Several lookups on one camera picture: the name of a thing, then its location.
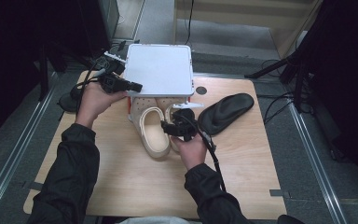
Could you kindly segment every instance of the gray floor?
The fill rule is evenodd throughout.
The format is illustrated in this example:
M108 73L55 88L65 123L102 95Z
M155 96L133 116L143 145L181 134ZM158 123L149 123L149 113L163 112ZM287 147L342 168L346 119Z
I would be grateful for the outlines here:
M146 0L135 39L140 39L141 43L145 44L171 44L172 14L173 1ZM191 27L189 46L193 50L193 69L200 75L208 73L208 76L242 78L244 74L261 69L265 60L278 59L267 28L200 21L193 21ZM185 21L178 22L177 32L177 44L185 43ZM65 74L58 74L59 82L48 102L46 112L26 146L10 182L4 186L4 194L0 199L0 223L24 223L28 217L22 211L28 194L28 190L21 187L22 183L34 180L62 114L56 103L61 95L75 84L83 70L85 68L78 63L69 63ZM263 95L280 95L286 92L287 88L273 76L264 76L254 82L263 114L273 100ZM21 137L27 120L34 113L38 88L24 99L23 104L0 130L0 172L17 139ZM271 108L271 113L285 104L285 100L278 101ZM301 116L339 198L346 218L346 222L341 223L358 223L358 168L350 162L333 161L317 120L311 115ZM282 190L290 193L290 197L284 198L288 214L309 224L337 223L332 219L291 111L288 108L283 110L266 125L266 131ZM88 217L85 223L96 221L97 217ZM255 223L276 221L255 220Z

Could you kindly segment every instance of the left hand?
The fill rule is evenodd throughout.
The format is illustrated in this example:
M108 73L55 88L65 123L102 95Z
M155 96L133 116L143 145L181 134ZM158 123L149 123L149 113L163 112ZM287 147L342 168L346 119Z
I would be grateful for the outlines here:
M91 129L98 115L102 114L112 103L126 96L126 91L106 93L99 83L89 83L83 92L75 123Z

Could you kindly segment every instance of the right hand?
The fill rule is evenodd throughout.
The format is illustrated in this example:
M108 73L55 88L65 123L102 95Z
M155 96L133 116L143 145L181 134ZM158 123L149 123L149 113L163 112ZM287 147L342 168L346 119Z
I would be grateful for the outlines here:
M187 170L205 163L207 148L198 133L188 142L185 142L176 136L171 136L171 140L179 148L182 162Z

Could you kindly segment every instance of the person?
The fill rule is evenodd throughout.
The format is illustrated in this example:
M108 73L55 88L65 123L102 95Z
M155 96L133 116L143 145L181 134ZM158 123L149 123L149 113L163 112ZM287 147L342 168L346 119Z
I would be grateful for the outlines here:
M75 123L62 133L57 158L40 193L34 196L27 223L83 223L100 163L92 125L98 115L125 96L124 91L107 94L98 83L86 86ZM187 169L185 188L198 206L200 221L250 223L237 199L220 189L219 174L204 163L207 148L201 137L197 134L184 142L173 136L172 141Z

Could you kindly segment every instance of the black jacket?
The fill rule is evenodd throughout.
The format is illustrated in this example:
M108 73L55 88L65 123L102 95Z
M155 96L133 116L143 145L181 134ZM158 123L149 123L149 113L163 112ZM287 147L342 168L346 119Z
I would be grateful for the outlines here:
M62 133L57 159L34 197L27 223L83 223L99 166L95 132L73 124ZM187 172L185 188L198 206L202 223L248 223L237 199L220 189L218 173L206 164Z

